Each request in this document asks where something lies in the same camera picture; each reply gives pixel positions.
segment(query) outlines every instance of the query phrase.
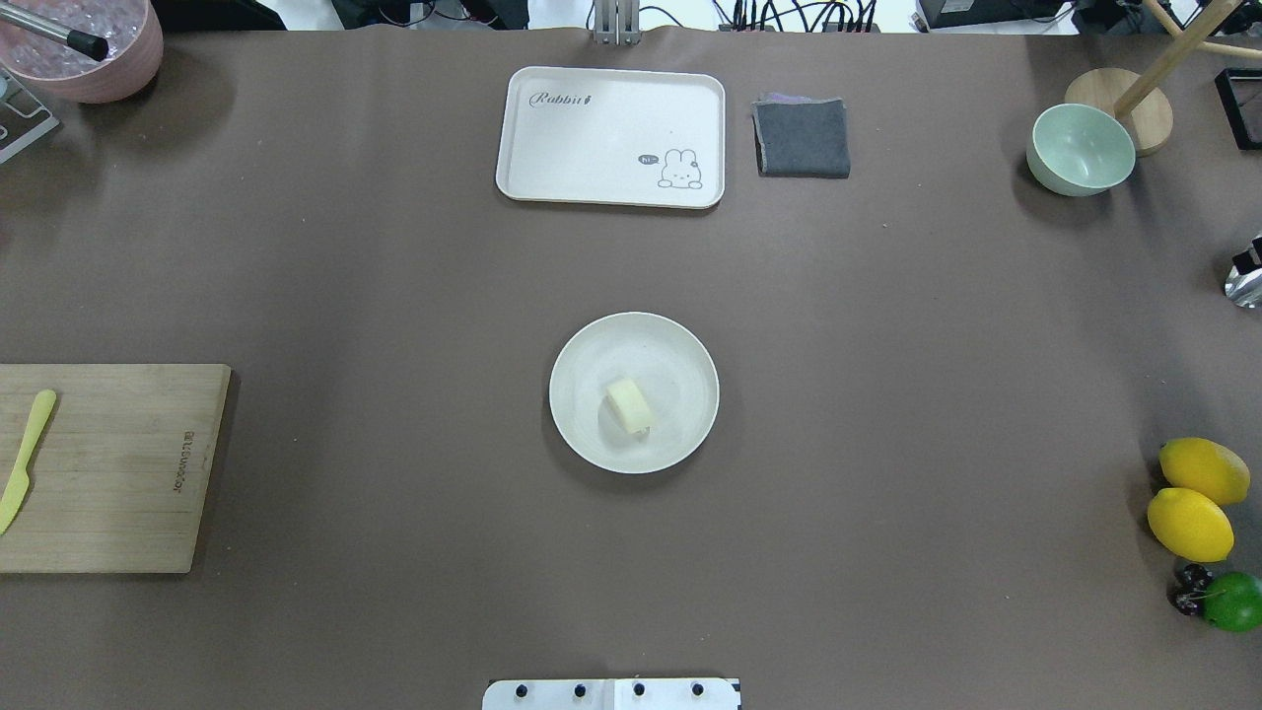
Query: gray cloth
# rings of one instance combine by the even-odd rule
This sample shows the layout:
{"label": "gray cloth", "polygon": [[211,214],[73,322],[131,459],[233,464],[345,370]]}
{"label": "gray cloth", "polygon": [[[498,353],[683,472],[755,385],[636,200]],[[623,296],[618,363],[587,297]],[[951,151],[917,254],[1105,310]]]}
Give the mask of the gray cloth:
{"label": "gray cloth", "polygon": [[851,175],[840,98],[766,93],[753,102],[753,132],[758,170],[765,175]]}

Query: cutting board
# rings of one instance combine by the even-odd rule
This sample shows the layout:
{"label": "cutting board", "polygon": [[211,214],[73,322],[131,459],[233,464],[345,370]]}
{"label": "cutting board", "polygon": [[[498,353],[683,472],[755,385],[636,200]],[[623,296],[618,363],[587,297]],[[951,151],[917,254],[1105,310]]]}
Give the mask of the cutting board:
{"label": "cutting board", "polygon": [[0,491],[35,393],[57,392],[0,573],[187,573],[231,372],[0,366]]}

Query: knife handle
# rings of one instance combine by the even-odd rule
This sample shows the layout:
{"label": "knife handle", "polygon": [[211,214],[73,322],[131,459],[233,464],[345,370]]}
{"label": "knife handle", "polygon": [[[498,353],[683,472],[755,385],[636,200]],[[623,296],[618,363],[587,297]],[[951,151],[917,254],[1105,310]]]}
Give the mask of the knife handle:
{"label": "knife handle", "polygon": [[30,416],[27,417],[27,431],[21,435],[21,446],[18,448],[18,463],[14,468],[25,469],[30,462],[32,453],[35,451],[35,443],[39,435],[44,434],[49,415],[53,414],[53,405],[57,404],[57,393],[43,390],[35,396],[35,402],[30,406]]}

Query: lemon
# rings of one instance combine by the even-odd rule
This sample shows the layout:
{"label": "lemon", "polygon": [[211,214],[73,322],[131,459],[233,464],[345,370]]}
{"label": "lemon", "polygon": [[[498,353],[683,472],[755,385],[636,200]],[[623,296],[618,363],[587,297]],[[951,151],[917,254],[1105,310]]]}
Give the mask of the lemon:
{"label": "lemon", "polygon": [[1172,439],[1159,455],[1170,486],[1203,493],[1219,506],[1239,503],[1249,492],[1249,469],[1230,449],[1208,439]]}
{"label": "lemon", "polygon": [[1164,488],[1148,503],[1148,527],[1161,545],[1193,562],[1218,562],[1235,545],[1232,522],[1190,488]]}

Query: wooden rod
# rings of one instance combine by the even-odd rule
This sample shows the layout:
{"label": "wooden rod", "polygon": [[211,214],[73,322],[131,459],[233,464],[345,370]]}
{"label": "wooden rod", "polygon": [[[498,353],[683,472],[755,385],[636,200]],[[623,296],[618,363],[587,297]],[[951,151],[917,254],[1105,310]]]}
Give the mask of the wooden rod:
{"label": "wooden rod", "polygon": [[[1182,34],[1182,28],[1179,23],[1170,16],[1170,13],[1157,0],[1143,0],[1143,6],[1152,13],[1152,16],[1157,18],[1161,26],[1166,28],[1166,32],[1171,37],[1179,37]],[[1201,52],[1213,52],[1214,54],[1227,54],[1228,57],[1239,57],[1242,59],[1254,59],[1262,61],[1262,49],[1249,49],[1248,47],[1234,47],[1232,44],[1218,44],[1215,42],[1203,42],[1196,49]]]}
{"label": "wooden rod", "polygon": [[1239,8],[1241,3],[1242,0],[1214,0],[1208,8],[1201,10],[1196,15],[1196,19],[1188,25],[1188,29],[1176,37],[1170,47],[1157,57],[1157,61],[1148,67],[1148,71],[1140,74],[1140,78],[1135,79],[1131,88],[1127,88],[1126,93],[1117,100],[1117,103],[1113,105],[1113,115],[1119,119],[1131,115],[1131,111],[1140,105],[1140,101],[1143,101],[1148,93],[1152,93],[1152,90],[1170,76],[1170,72],[1186,59],[1188,54],[1191,54],[1210,33],[1218,29],[1218,25],[1235,11],[1235,8]]}

